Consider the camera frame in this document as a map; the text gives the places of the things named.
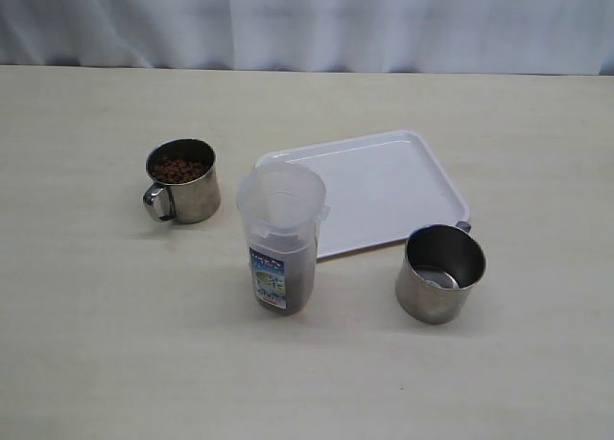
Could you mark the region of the steel mug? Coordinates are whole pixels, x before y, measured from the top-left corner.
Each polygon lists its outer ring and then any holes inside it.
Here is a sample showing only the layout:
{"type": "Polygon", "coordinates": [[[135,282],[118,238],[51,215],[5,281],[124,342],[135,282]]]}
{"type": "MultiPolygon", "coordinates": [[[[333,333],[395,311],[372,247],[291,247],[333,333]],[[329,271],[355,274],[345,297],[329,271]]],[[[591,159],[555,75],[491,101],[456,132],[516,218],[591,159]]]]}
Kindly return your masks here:
{"type": "Polygon", "coordinates": [[[431,224],[412,232],[395,281],[399,305],[414,319],[431,325],[448,323],[460,314],[486,270],[481,246],[471,225],[431,224]]]}
{"type": "Polygon", "coordinates": [[[152,181],[142,200],[156,221],[192,224],[207,220],[221,204],[216,153],[199,139],[176,139],[159,145],[146,160],[152,181]]]}

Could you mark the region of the clear plastic container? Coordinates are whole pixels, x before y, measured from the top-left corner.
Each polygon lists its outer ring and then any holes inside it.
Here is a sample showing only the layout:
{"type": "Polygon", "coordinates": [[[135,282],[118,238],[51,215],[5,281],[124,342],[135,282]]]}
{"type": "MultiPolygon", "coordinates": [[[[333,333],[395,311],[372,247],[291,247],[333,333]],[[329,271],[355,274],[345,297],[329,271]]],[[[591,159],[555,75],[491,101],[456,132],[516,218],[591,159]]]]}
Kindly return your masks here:
{"type": "Polygon", "coordinates": [[[254,296],[263,308],[290,315],[309,301],[319,228],[329,211],[325,198],[319,175],[297,164],[266,163],[241,181],[236,203],[254,296]]]}

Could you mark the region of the white plastic tray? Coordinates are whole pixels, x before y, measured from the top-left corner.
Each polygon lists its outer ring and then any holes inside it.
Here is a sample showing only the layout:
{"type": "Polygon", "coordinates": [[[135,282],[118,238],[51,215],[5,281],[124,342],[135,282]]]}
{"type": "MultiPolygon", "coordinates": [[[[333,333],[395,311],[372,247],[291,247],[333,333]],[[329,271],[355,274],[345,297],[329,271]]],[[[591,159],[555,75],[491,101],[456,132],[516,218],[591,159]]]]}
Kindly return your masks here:
{"type": "Polygon", "coordinates": [[[321,260],[398,243],[426,225],[470,221],[461,193],[412,131],[272,151],[257,163],[274,161],[307,167],[325,184],[329,213],[319,231],[321,260]]]}

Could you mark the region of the white curtain backdrop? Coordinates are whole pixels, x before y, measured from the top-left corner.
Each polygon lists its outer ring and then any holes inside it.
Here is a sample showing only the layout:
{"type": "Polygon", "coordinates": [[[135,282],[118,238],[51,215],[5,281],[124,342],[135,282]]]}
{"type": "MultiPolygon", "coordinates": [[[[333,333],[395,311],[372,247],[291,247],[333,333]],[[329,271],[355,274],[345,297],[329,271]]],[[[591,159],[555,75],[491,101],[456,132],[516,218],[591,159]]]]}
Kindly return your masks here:
{"type": "Polygon", "coordinates": [[[613,0],[1,0],[1,60],[609,75],[613,0]]]}

